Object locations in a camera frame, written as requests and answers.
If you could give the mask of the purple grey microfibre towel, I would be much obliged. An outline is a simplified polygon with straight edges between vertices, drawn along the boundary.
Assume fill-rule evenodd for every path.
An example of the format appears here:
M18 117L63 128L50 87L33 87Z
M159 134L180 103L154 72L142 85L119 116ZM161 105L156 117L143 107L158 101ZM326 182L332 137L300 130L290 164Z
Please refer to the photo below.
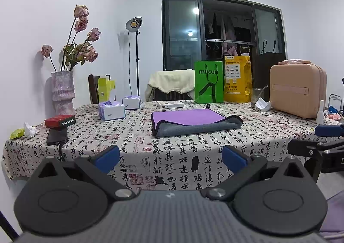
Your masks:
M222 116L210 108L153 112L152 135L158 138L203 134L241 128L243 120L236 115Z

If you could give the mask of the small white bottle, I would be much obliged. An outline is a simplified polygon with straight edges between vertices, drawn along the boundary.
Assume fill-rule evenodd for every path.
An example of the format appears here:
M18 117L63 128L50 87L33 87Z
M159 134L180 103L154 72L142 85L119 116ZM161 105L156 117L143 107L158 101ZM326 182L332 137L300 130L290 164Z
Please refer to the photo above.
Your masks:
M316 122L318 125L322 125L324 123L324 100L320 100L319 102L319 109L317 113Z

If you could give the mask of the pink hard suitcase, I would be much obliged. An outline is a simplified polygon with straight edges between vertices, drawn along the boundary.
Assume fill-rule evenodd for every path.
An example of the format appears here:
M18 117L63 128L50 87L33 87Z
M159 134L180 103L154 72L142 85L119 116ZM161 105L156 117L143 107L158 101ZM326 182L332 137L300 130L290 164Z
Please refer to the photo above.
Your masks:
M327 93L327 73L305 60L281 61L270 69L272 108L304 119L316 118Z

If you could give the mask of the crumpled white tissue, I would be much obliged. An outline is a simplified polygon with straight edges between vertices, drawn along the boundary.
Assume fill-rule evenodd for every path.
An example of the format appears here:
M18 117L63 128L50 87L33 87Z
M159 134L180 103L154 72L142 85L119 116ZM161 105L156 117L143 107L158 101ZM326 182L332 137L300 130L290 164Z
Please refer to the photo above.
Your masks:
M38 133L38 129L27 122L24 122L23 127L25 131L25 136L29 138L35 137L35 135Z

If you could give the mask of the crumpled white paper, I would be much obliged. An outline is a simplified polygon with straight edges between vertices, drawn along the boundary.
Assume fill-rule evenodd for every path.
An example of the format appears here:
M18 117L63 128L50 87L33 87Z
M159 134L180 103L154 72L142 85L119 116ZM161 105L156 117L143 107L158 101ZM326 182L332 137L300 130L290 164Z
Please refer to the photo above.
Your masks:
M263 98L259 98L256 103L255 107L262 112L269 111L271 109L271 102L266 102Z

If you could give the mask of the clear drinking glass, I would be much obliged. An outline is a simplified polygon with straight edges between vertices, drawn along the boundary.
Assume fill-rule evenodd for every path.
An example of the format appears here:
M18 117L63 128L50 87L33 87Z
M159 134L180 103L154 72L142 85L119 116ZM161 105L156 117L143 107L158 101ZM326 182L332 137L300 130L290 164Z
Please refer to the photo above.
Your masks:
M251 89L251 107L256 109L256 102L259 98L264 96L265 90L268 86L264 86L263 88L252 88Z

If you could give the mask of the near purple tissue pack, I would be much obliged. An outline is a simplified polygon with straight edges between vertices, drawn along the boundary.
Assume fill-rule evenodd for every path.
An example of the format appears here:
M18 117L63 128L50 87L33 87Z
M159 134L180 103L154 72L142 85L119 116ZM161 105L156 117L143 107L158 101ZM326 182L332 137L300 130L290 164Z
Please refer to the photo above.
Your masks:
M125 106L120 102L101 102L98 104L98 113L103 121L125 118Z

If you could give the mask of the purple tissue pack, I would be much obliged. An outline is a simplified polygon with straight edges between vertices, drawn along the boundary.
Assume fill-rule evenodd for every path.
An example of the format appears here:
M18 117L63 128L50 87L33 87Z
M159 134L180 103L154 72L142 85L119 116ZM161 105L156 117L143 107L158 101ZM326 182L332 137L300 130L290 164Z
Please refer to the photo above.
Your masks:
M120 102L101 102L98 104L98 113L103 121L125 118L125 106Z
M141 97L139 95L131 95L122 98L122 104L125 110L137 110L141 107Z

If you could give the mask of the yellow green paper bag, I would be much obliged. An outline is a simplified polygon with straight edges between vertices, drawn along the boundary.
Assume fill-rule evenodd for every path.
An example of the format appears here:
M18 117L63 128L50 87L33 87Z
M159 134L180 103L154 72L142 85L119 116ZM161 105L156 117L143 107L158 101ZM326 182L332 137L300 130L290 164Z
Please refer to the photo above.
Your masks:
M110 100L110 92L115 88L115 80L109 80L107 76L98 79L98 101Z

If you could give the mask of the dark wooden chair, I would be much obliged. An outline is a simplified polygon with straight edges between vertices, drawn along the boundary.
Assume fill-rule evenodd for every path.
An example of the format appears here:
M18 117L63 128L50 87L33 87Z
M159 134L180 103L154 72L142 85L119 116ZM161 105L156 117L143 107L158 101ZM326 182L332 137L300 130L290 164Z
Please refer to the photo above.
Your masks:
M98 92L98 80L100 78L105 78L107 81L111 80L110 74L106 74L104 76L95 76L93 74L89 74L88 76L88 85L89 85L89 94L90 94L90 103L91 104L98 104L99 102L106 102L108 99L99 100L99 92Z

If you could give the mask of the green mucun paper bag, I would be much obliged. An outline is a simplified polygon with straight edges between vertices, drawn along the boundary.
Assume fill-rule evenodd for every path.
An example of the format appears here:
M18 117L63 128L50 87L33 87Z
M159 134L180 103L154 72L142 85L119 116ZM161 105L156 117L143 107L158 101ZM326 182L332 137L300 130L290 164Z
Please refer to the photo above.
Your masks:
M222 103L224 97L224 74L221 61L196 61L195 102Z

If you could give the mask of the white flat product box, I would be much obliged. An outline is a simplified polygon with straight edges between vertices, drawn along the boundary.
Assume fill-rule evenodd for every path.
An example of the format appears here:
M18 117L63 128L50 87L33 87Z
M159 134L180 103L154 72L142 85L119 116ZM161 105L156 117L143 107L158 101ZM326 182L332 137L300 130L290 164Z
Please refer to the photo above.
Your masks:
M173 109L173 108L181 108L184 106L183 101L180 100L173 100L173 101L159 101L157 103L159 109Z

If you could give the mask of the chair with cream cloth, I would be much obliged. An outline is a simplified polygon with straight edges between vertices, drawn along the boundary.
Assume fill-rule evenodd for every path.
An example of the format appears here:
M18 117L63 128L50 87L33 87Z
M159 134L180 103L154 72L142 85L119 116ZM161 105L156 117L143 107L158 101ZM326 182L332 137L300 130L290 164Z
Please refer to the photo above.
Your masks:
M147 102L153 100L156 89L165 94L171 92L186 93L188 96L191 96L191 99L194 99L195 71L187 69L154 72L150 75L145 90L145 100Z

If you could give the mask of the dark framed window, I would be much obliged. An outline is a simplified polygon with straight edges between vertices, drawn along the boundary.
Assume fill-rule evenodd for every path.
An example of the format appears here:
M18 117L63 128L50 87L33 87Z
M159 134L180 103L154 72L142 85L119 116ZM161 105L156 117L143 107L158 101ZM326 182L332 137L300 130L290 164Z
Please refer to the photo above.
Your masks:
M249 54L276 64L286 58L280 10L244 0L161 0L163 68Z

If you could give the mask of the studio light on stand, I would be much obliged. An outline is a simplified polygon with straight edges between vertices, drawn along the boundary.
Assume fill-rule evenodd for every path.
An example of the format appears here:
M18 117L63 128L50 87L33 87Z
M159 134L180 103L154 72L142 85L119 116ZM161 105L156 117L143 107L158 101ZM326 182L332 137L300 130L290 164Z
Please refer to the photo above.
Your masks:
M136 82L137 82L137 95L140 95L139 86L139 53L138 53L138 36L140 34L140 27L142 26L142 17L136 16L128 20L125 24L125 29L128 33L128 43L130 43L130 34L135 34L135 65L136 65Z

